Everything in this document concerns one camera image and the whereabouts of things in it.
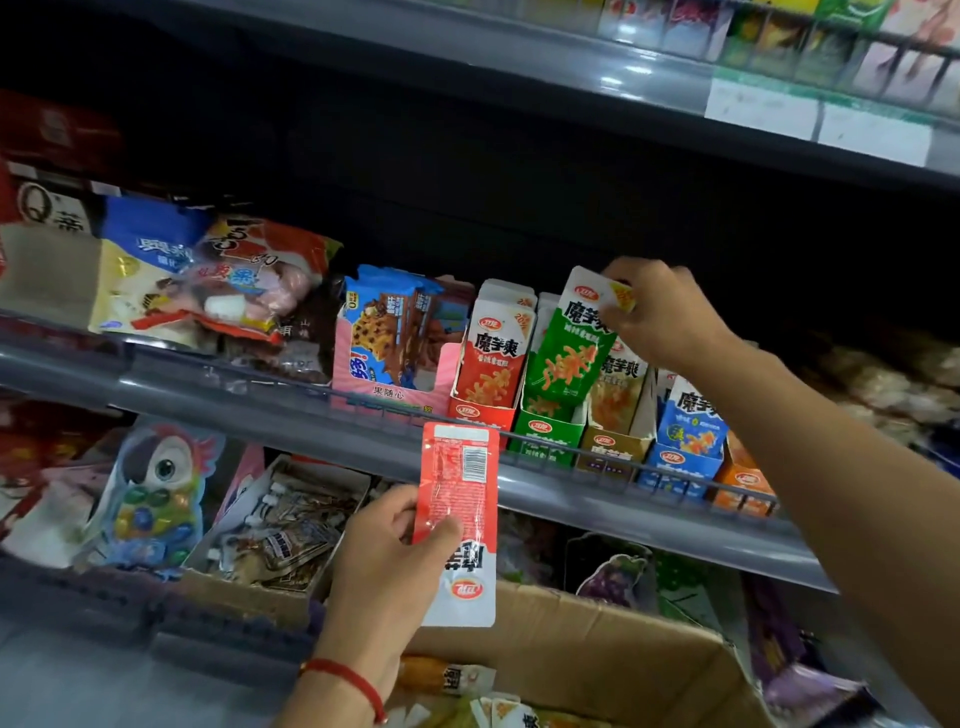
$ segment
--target hand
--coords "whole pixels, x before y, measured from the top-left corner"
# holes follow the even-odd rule
[[[604,309],[600,319],[649,364],[690,379],[699,365],[723,355],[726,348],[745,346],[686,268],[670,268],[662,260],[619,257],[603,275],[630,283],[636,306],[630,313]]]
[[[333,564],[324,631],[315,656],[335,660],[365,677],[386,700],[400,655],[437,595],[446,560],[463,526],[447,518],[426,540],[408,546],[417,486],[400,485],[347,523]]]

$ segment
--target barcode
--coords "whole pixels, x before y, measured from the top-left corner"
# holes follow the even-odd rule
[[[487,449],[464,445],[463,478],[467,483],[487,482]]]

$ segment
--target red string bracelet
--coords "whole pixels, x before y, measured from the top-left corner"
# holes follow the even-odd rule
[[[377,692],[376,688],[365,678],[358,675],[352,669],[346,665],[335,663],[333,660],[322,660],[320,658],[307,660],[300,665],[300,675],[311,670],[314,672],[328,672],[331,675],[336,675],[341,680],[349,682],[370,701],[373,707],[373,725],[383,725],[387,722],[387,714],[383,710],[383,700],[380,698],[380,693]]]

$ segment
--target right hand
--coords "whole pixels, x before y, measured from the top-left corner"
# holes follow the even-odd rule
[[[670,268],[662,260],[619,257],[603,272],[634,289],[630,313],[613,306],[600,312],[632,352],[649,364],[687,379],[698,366],[744,346],[723,322],[686,268]]]

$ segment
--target green snack package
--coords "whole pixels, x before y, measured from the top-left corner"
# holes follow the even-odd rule
[[[540,350],[527,369],[530,395],[568,406],[584,401],[616,341],[616,334],[600,323],[600,310],[608,306],[631,310],[630,286],[574,268]]]

